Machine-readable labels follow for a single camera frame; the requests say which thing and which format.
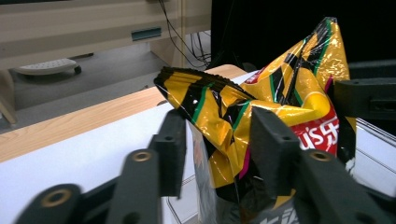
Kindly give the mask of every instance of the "chip bag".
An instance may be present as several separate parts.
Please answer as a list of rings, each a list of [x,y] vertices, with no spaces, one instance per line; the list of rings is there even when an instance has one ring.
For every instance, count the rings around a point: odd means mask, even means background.
[[[192,69],[161,71],[156,87],[191,126],[201,223],[250,223],[263,212],[267,222],[287,217],[285,223],[298,223],[292,194],[269,195],[250,158],[251,110],[277,114],[299,137],[301,149],[336,156],[340,119],[328,90],[343,79],[349,71],[336,18],[324,18],[311,35],[240,85]]]

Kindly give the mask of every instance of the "black stripe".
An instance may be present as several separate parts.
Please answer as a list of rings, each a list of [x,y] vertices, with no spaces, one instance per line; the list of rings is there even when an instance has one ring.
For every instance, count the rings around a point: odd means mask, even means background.
[[[298,60],[298,57],[295,54],[288,53],[288,55],[285,58],[284,63],[288,63],[291,68],[294,68]]]
[[[161,70],[161,73],[158,76],[156,76],[153,80],[155,86],[163,95],[163,97],[165,97],[166,100],[168,99],[168,89],[166,89],[164,83],[172,75],[173,75],[173,71],[166,69],[166,67],[164,67]]]
[[[304,58],[301,59],[301,66],[300,68],[305,68],[308,69],[309,71],[313,71],[313,68],[315,68],[315,65],[312,64],[311,61],[306,61]]]
[[[226,83],[224,82],[215,82],[215,85],[210,89],[212,91],[212,95],[215,98],[216,104],[218,105],[219,118],[221,118],[221,105],[222,105],[222,97],[220,95],[221,91],[226,87]]]
[[[283,99],[279,101],[282,105],[291,105],[291,99],[294,97],[293,94],[295,90],[298,70],[300,69],[301,65],[302,65],[302,58],[299,58],[299,60],[296,62],[295,66],[293,67],[293,73],[291,74],[290,77],[291,82],[287,89],[286,95]]]
[[[327,28],[327,22],[323,21],[321,22],[315,31],[317,37],[320,37],[318,39],[318,43],[311,49],[309,52],[309,56],[307,60],[309,61],[309,64],[306,67],[309,67],[309,69],[314,72],[315,67],[317,63],[320,63],[320,56],[322,55],[322,51],[324,50],[324,47],[327,46],[326,41],[329,40],[329,35],[331,34],[331,30]]]
[[[204,78],[190,84],[184,99],[177,110],[184,118],[192,121],[195,110],[197,109],[201,100],[203,100],[202,89],[208,84],[209,83]]]
[[[230,123],[231,127],[234,126],[236,120],[239,118],[239,115],[244,112],[243,108],[245,106],[246,101],[248,100],[238,99],[232,105],[228,106],[227,111],[225,112],[222,119]],[[230,144],[232,144],[234,141],[235,140],[232,136]]]
[[[282,67],[276,69],[276,71],[272,74],[273,83],[272,85],[275,88],[275,99],[277,102],[281,102],[284,98],[283,90],[285,90],[285,82],[282,72]]]
[[[223,186],[223,187],[219,187],[216,188],[216,194],[224,199],[227,200],[228,202],[232,202],[232,203],[239,203],[239,199],[238,196],[236,194],[236,189],[235,189],[236,185],[235,183],[231,183],[229,185]],[[232,216],[233,214],[222,214],[223,216],[227,217],[227,216]]]
[[[206,139],[206,137],[204,137],[204,143],[206,147],[207,159],[209,160],[209,158],[213,155],[213,153],[215,153],[217,149],[209,142],[209,140]]]
[[[289,105],[301,106],[300,102],[298,101],[297,97],[295,96],[295,92],[293,92],[293,94],[290,96]]]

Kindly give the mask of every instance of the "white surface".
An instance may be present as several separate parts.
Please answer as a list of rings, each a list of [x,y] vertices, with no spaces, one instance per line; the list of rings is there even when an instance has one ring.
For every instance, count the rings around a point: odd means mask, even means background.
[[[70,59],[59,59],[44,63],[35,63],[15,68],[14,70],[25,75],[44,76],[65,72],[78,67],[76,61]]]
[[[396,197],[396,138],[358,122],[354,178],[363,185]]]
[[[180,199],[168,197],[167,203],[172,211],[172,224],[195,224],[198,220],[198,192],[195,175],[183,181]]]
[[[250,76],[245,74],[233,81],[240,83]],[[169,104],[159,105],[0,163],[0,223],[13,223],[39,192],[51,186],[78,184],[86,192],[119,175],[125,156],[147,148],[172,108]],[[194,175],[189,127],[187,131],[183,179]],[[163,223],[172,223],[171,216],[163,198]]]

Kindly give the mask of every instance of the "red label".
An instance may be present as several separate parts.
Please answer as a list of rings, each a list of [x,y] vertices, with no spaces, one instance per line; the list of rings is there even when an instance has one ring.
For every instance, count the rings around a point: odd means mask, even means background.
[[[339,120],[333,108],[321,119],[292,126],[300,138],[300,148],[316,148],[337,155]]]
[[[255,74],[253,74],[253,76],[249,77],[248,79],[245,80],[246,84],[254,84],[257,83],[257,79],[259,79],[260,74],[262,73],[262,71],[265,69],[262,68],[260,71],[257,71]]]

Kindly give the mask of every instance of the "black plastic part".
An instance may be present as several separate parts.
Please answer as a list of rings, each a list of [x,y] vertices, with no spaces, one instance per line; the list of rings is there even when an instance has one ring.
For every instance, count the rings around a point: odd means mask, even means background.
[[[341,115],[361,119],[396,119],[396,77],[339,80],[334,105]]]
[[[84,214],[84,218],[81,223],[105,222],[117,181],[118,177],[115,177],[82,195],[83,200],[79,205],[79,210],[81,214]]]
[[[161,196],[180,196],[186,157],[186,121],[172,109],[154,134],[148,148],[160,155]]]
[[[270,197],[290,195],[300,152],[295,133],[272,111],[252,108],[250,152]]]
[[[376,204],[388,215],[392,223],[396,223],[396,198],[361,185]]]
[[[391,223],[332,154],[301,151],[298,171],[294,205],[301,223]]]
[[[78,223],[80,216],[76,212],[80,198],[80,189],[76,185],[63,184],[45,189],[29,203],[16,223]]]
[[[80,74],[82,72],[81,66],[75,67],[74,70],[75,70],[76,75],[78,75],[78,74]]]
[[[117,181],[106,224],[162,223],[159,157],[151,149],[130,153]]]

